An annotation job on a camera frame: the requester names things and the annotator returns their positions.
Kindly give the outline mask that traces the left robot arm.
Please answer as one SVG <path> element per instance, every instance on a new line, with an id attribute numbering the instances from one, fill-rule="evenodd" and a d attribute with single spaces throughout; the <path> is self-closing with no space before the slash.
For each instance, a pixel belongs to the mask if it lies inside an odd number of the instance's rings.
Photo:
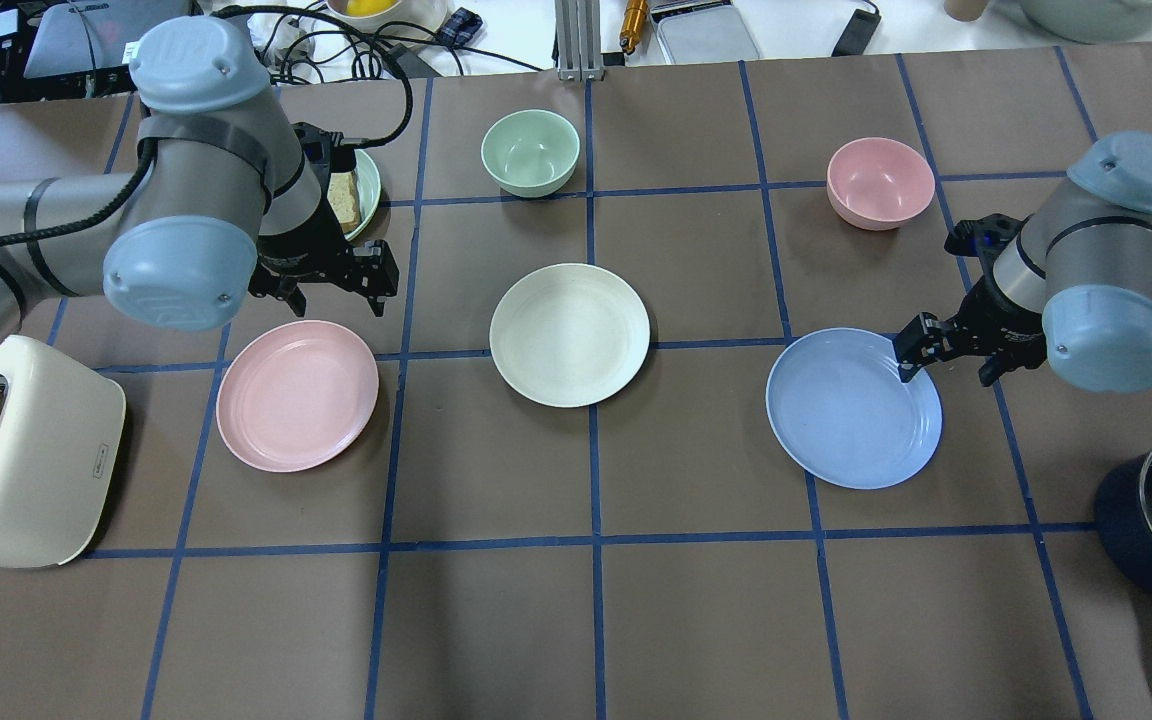
<path id="1" fill-rule="evenodd" d="M 248 296 L 305 314 L 305 283 L 356 293 L 374 314 L 397 295 L 389 247 L 353 247 L 329 205 L 351 147 L 289 122 L 232 15 L 169 18 L 142 37 L 131 173 L 0 183 L 0 344 L 56 297 L 104 296 L 137 323 L 200 332 Z"/>

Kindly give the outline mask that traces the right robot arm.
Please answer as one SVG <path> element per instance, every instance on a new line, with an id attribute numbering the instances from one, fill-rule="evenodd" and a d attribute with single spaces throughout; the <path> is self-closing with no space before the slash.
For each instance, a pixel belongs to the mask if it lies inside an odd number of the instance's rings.
<path id="1" fill-rule="evenodd" d="M 979 382 L 1048 366 L 1096 393 L 1152 389 L 1152 135 L 1112 132 L 1041 209 L 955 223 L 947 252 L 980 263 L 952 318 L 916 314 L 893 340 L 901 382 L 980 357 Z"/>

